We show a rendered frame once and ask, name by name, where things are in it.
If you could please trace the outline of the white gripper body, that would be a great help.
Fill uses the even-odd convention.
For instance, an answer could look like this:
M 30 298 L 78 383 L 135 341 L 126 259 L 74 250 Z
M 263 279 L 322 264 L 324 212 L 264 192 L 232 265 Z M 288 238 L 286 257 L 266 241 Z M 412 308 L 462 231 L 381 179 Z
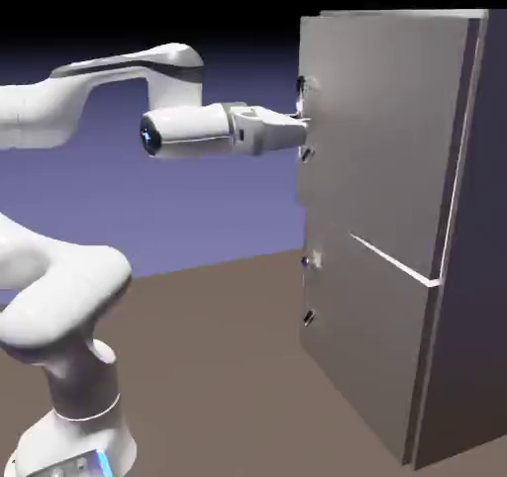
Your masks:
M 308 125 L 300 118 L 256 106 L 259 125 L 253 133 L 253 153 L 278 151 L 302 146 L 307 139 Z

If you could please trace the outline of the long dark metal handle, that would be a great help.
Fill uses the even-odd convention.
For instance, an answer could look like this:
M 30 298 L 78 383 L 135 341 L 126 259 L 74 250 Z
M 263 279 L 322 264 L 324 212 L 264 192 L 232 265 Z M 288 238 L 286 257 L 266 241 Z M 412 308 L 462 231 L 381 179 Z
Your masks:
M 303 75 L 299 75 L 296 81 L 297 101 L 296 101 L 296 119 L 305 127 L 305 131 L 309 129 L 310 119 L 305 116 L 305 92 L 307 90 L 307 79 Z M 307 144 L 302 144 L 298 147 L 299 160 L 302 163 L 307 162 L 315 153 L 314 149 Z

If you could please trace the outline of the large grey cabinet door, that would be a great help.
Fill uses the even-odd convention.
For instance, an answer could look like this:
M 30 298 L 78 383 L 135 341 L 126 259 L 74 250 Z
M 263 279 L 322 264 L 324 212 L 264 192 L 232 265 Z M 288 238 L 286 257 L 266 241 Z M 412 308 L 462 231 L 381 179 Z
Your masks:
M 408 12 L 301 25 L 314 149 L 299 167 L 301 202 L 429 280 L 440 274 L 480 27 Z

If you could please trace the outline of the grey cabinet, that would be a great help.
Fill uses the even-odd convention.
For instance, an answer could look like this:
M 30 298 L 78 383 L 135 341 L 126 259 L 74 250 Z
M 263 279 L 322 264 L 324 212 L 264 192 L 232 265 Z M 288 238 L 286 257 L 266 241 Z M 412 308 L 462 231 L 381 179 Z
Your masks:
M 412 458 L 422 469 L 507 435 L 507 10 L 481 23 L 456 158 Z

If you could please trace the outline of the small grey cabinet door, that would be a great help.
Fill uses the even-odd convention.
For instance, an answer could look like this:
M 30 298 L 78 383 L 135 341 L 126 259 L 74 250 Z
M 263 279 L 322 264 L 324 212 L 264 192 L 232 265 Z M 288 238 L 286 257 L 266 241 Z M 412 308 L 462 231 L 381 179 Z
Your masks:
M 402 464 L 414 450 L 431 318 L 440 282 L 412 274 L 361 238 L 309 212 L 315 320 L 301 343 Z

